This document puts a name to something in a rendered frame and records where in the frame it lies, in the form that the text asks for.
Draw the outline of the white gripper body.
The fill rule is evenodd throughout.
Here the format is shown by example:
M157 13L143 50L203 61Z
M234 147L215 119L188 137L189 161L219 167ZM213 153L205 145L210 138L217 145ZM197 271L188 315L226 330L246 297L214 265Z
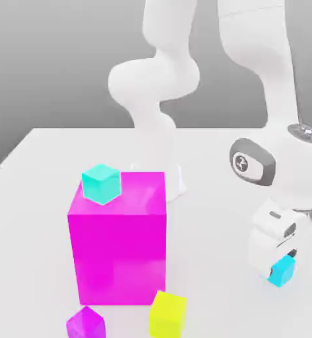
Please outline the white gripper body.
M296 249L296 235L284 240L277 240L254 227L249 235L248 262L261 277L268 279L272 266Z

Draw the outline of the small cyan cube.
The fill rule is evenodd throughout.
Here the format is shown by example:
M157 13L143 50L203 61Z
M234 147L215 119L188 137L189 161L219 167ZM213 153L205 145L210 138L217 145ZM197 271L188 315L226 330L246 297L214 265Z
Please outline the small cyan cube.
M294 257L285 255L272 266L268 282L276 287L284 286L293 277L295 267L296 260Z

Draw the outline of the small yellow cube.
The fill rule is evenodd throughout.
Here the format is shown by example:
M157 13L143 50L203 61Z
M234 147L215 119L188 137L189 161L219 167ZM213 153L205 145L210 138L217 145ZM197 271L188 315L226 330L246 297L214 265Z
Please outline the small yellow cube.
M148 315L151 338L181 338L187 314L187 298L159 290Z

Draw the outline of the small turquoise cube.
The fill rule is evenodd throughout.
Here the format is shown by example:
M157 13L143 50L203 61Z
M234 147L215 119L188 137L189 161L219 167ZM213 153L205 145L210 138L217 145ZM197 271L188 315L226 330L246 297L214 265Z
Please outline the small turquoise cube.
M82 173L85 198L105 205L121 195L121 172L105 164L98 164Z

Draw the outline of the small purple cube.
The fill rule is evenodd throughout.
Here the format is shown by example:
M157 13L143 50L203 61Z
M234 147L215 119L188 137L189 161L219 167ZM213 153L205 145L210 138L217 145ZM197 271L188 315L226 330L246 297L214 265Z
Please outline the small purple cube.
M106 338L103 317L88 306L71 317L66 328L68 338Z

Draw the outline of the large magenta box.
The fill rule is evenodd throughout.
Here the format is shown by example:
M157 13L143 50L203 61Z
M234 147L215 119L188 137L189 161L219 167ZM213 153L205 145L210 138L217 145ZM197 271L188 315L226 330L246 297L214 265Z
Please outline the large magenta box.
M150 305L166 289L162 172L122 172L122 193L99 205L79 186L67 220L82 305Z

